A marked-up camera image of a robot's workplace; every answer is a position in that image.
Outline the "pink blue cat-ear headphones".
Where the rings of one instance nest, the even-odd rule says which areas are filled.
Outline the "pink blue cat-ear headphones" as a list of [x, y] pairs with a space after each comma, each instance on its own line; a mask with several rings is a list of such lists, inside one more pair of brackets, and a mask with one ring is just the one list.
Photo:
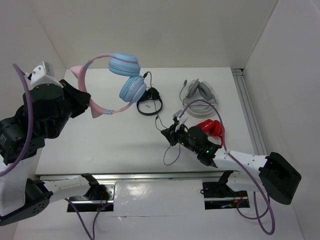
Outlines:
[[106, 109], [96, 104], [92, 99], [89, 101], [91, 116], [97, 118], [101, 115], [113, 115], [124, 112], [132, 104], [136, 103], [147, 89], [145, 77], [140, 75], [141, 66], [136, 56], [115, 52], [100, 54], [83, 65], [73, 66], [70, 68], [73, 75], [77, 78], [78, 89], [86, 93], [87, 87], [85, 82], [86, 72], [89, 66], [97, 59], [110, 58], [108, 62], [108, 70], [116, 75], [128, 77], [128, 80], [122, 86], [119, 92], [119, 98], [122, 99], [126, 106], [118, 109]]

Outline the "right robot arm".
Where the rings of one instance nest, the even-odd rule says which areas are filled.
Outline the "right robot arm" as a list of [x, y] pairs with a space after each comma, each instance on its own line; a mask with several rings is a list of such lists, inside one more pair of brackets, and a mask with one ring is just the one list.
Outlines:
[[187, 148], [207, 167], [249, 172], [256, 181], [261, 181], [270, 198], [283, 205], [291, 204], [302, 179], [301, 174], [281, 154], [252, 155], [224, 150], [221, 145], [209, 141], [199, 126], [187, 128], [183, 124], [173, 124], [160, 132], [171, 146], [180, 144]]

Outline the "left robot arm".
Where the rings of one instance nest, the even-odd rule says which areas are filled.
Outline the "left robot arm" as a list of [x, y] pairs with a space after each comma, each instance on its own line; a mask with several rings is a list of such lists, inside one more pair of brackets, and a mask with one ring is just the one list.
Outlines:
[[31, 179], [38, 150], [57, 138], [69, 119], [83, 114], [91, 96], [65, 80], [44, 83], [23, 95], [13, 117], [0, 122], [0, 224], [10, 225], [41, 213], [49, 204], [83, 196], [107, 197], [107, 188], [91, 174], [58, 180]]

